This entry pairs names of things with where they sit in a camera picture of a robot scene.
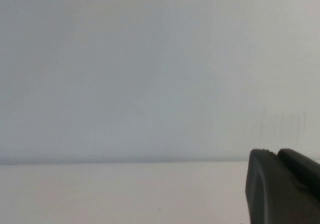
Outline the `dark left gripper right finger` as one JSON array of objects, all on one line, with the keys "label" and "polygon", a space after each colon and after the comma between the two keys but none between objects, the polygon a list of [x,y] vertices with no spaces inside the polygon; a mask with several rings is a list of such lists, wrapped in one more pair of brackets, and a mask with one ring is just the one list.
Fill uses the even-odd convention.
[{"label": "dark left gripper right finger", "polygon": [[320,195],[320,164],[292,149],[280,149],[277,156],[313,196]]}]

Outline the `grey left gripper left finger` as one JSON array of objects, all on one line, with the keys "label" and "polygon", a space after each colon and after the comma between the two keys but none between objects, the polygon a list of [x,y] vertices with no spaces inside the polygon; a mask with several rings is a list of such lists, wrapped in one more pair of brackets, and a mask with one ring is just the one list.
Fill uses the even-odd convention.
[{"label": "grey left gripper left finger", "polygon": [[318,224],[320,196],[313,196],[275,154],[253,149],[245,195],[252,224]]}]

